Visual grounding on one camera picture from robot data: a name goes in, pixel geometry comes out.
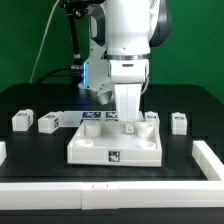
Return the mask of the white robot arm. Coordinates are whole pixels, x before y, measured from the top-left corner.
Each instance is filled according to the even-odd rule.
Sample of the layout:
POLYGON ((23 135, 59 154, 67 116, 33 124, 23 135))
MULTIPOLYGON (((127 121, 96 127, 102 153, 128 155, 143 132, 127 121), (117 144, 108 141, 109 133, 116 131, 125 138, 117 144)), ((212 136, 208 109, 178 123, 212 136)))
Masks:
POLYGON ((149 54, 170 33, 166 0, 87 0, 88 59, 80 92, 115 100, 118 121, 132 133, 149 84, 149 54))

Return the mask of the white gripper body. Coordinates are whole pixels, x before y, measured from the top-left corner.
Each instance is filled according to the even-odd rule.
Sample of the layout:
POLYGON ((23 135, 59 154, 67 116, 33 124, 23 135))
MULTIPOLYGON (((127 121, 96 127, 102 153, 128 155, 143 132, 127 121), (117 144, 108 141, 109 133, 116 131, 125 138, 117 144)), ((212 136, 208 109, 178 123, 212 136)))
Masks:
POLYGON ((114 84, 117 117, 121 122, 137 120, 141 89, 148 74, 147 59, 109 61, 109 75, 114 84))

